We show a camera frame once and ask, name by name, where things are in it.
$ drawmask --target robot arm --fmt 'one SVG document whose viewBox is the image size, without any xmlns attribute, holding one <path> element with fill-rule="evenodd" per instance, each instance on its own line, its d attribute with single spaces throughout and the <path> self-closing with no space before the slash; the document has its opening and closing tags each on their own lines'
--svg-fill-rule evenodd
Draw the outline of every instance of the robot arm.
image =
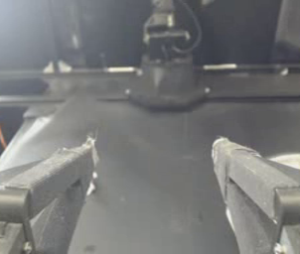
<svg viewBox="0 0 300 254">
<path fill-rule="evenodd" d="M 68 253 L 92 176 L 92 144 L 0 172 L 0 254 Z"/>
<path fill-rule="evenodd" d="M 215 173 L 241 254 L 300 253 L 300 170 L 221 138 Z"/>
</svg>

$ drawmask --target dark background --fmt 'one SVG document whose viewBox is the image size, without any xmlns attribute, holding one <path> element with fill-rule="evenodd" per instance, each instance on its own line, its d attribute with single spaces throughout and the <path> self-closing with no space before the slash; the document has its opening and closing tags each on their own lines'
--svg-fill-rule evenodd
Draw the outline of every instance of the dark background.
<svg viewBox="0 0 300 254">
<path fill-rule="evenodd" d="M 280 1 L 217 0 L 207 7 L 199 0 L 187 2 L 203 27 L 195 63 L 268 63 Z M 87 64 L 100 66 L 104 54 L 108 65 L 138 65 L 150 0 L 77 0 L 77 5 Z M 0 0 L 0 68 L 43 67 L 52 58 L 48 6 L 45 0 Z M 176 8 L 179 21 L 189 26 L 191 19 Z"/>
</svg>

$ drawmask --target metal rod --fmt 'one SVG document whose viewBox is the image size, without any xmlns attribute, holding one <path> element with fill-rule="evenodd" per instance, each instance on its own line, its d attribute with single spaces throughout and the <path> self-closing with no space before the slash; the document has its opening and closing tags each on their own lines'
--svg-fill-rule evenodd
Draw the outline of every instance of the metal rod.
<svg viewBox="0 0 300 254">
<path fill-rule="evenodd" d="M 76 69 L 71 71 L 41 71 L 41 70 L 8 70 L 0 71 L 0 80 L 22 80 L 22 79 L 55 79 L 55 78 L 84 78 L 84 77 L 119 77 L 135 75 L 139 73 L 136 67 L 107 67 L 101 69 Z"/>
<path fill-rule="evenodd" d="M 0 96 L 0 107 L 29 107 L 40 104 L 63 103 L 63 97 L 51 96 Z"/>
</svg>

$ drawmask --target black table surface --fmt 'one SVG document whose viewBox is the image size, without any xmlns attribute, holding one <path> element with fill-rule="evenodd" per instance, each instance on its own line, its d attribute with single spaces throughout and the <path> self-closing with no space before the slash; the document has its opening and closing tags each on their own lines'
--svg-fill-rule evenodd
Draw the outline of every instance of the black table surface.
<svg viewBox="0 0 300 254">
<path fill-rule="evenodd" d="M 213 85 L 257 82 L 247 78 L 213 77 Z M 300 85 L 300 76 L 288 82 Z M 96 135 L 97 189 L 69 253 L 235 254 L 211 146 L 226 136 L 263 156 L 300 153 L 300 101 L 207 102 L 186 112 L 150 112 L 127 101 L 97 101 L 81 88 L 55 113 L 25 117 L 0 170 L 79 145 L 87 134 Z"/>
</svg>

